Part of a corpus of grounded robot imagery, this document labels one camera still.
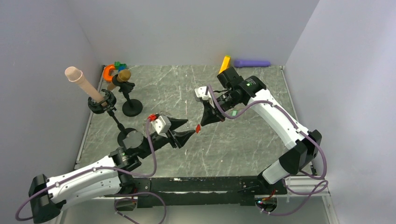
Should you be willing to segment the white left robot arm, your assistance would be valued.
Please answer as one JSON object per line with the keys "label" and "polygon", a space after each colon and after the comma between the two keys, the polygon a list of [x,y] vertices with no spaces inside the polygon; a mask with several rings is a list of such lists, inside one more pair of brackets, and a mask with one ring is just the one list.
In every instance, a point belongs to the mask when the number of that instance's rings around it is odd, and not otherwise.
{"label": "white left robot arm", "polygon": [[140,186],[132,171],[142,159],[155,156],[154,152],[167,144],[182,148],[196,132],[177,132],[185,123],[187,119],[154,114],[147,119],[146,134],[132,129],[120,147],[97,162],[64,175],[36,176],[28,192],[33,222],[45,223],[63,210],[96,197],[137,192]]}

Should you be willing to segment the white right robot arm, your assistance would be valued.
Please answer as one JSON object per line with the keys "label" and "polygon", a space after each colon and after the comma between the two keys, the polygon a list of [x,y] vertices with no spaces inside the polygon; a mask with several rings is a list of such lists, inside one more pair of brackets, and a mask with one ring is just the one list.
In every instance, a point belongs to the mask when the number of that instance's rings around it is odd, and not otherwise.
{"label": "white right robot arm", "polygon": [[215,97],[211,86],[194,90],[198,102],[204,106],[201,126],[223,122],[226,118],[235,119],[241,114],[229,115],[227,111],[238,104],[244,104],[244,113],[252,109],[278,134],[287,151],[258,176],[258,189],[269,194],[276,183],[285,177],[298,174],[319,152],[322,135],[318,130],[310,131],[298,123],[275,100],[267,86],[256,76],[244,79],[230,67],[217,75],[224,93]]}

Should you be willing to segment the metal disc with keyrings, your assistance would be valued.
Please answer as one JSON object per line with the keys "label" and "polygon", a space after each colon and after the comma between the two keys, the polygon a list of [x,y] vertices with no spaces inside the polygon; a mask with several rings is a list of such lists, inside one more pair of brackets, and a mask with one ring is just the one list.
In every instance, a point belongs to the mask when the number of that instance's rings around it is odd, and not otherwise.
{"label": "metal disc with keyrings", "polygon": [[154,119],[158,118],[159,116],[168,116],[168,117],[170,117],[170,114],[165,112],[165,111],[158,111],[158,112],[151,113],[150,115],[148,115],[144,119],[143,124],[145,125],[147,120],[153,121]]}

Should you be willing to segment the red tag key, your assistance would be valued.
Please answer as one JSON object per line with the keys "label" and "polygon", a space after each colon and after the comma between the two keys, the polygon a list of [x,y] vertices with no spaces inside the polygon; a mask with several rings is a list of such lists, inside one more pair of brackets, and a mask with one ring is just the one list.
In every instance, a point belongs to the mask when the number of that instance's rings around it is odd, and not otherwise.
{"label": "red tag key", "polygon": [[197,124],[195,131],[196,131],[196,133],[199,133],[201,131],[201,125],[200,124]]}

